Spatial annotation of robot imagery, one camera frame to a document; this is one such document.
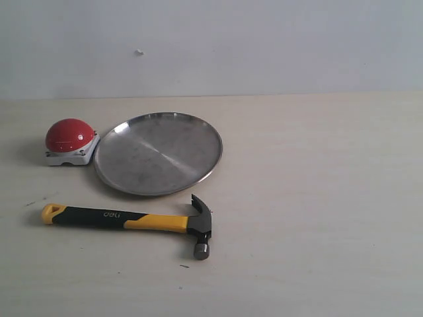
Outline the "red dome push button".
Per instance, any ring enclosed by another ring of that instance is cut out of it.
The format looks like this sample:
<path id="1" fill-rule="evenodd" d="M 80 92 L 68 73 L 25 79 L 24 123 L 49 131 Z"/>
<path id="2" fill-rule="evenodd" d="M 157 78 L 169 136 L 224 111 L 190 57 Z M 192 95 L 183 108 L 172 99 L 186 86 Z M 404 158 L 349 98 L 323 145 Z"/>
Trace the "red dome push button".
<path id="1" fill-rule="evenodd" d="M 83 120 L 60 120 L 49 128 L 45 137 L 47 165 L 88 165 L 99 141 L 98 133 Z"/>

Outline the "yellow black claw hammer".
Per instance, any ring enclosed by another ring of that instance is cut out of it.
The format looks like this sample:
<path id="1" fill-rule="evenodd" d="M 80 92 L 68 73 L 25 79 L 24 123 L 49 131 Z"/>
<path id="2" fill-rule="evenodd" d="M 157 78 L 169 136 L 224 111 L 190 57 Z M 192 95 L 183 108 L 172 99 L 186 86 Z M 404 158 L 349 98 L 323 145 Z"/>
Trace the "yellow black claw hammer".
<path id="1" fill-rule="evenodd" d="M 158 230 L 187 234 L 197 239 L 193 251 L 194 258 L 206 260 L 210 256 L 212 212 L 194 194 L 191 195 L 191 206 L 198 212 L 196 215 L 154 215 L 51 203 L 43 208 L 41 219 L 46 225 L 96 229 Z"/>

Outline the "round steel plate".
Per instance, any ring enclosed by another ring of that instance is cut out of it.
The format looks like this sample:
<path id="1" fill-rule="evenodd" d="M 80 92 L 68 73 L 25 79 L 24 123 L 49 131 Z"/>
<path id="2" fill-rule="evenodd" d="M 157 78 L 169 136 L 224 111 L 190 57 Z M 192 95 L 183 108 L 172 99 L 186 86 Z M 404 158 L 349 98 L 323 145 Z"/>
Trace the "round steel plate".
<path id="1" fill-rule="evenodd" d="M 155 112 L 126 120 L 99 142 L 93 157 L 100 180 L 143 197 L 174 194 L 206 179 L 223 154 L 223 141 L 205 120 Z"/>

